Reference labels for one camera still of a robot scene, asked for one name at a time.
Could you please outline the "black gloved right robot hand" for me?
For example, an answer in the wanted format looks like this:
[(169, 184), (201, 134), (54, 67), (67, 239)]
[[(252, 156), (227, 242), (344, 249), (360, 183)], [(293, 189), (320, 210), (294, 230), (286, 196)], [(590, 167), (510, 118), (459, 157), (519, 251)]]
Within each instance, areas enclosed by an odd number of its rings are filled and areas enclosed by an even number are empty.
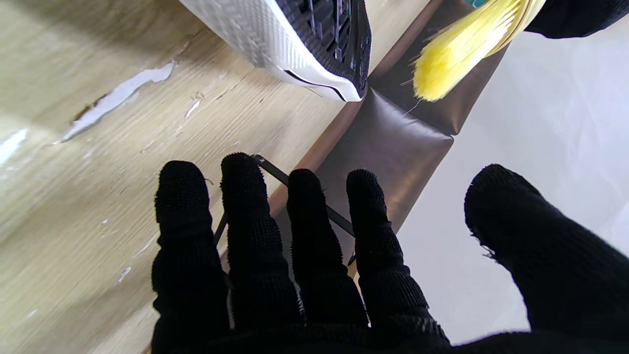
[(387, 218), (368, 170), (348, 173), (359, 283), (348, 275), (320, 182), (289, 175), (292, 268), (270, 215), (258, 164), (222, 160), (229, 273), (213, 242), (209, 193), (197, 166), (169, 161), (155, 214), (160, 250), (151, 271), (159, 313), (153, 354), (626, 354), (629, 262), (566, 217), (521, 175), (490, 164), (472, 180), (465, 222), (510, 272), (530, 331), (452, 345)]

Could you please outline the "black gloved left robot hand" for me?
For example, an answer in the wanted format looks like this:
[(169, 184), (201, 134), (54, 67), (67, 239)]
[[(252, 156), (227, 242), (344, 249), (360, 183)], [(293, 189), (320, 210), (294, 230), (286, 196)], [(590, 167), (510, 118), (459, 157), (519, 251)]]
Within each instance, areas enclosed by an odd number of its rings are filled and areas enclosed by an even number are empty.
[(550, 39), (583, 38), (610, 27), (628, 12), (627, 0), (547, 0), (525, 31)]

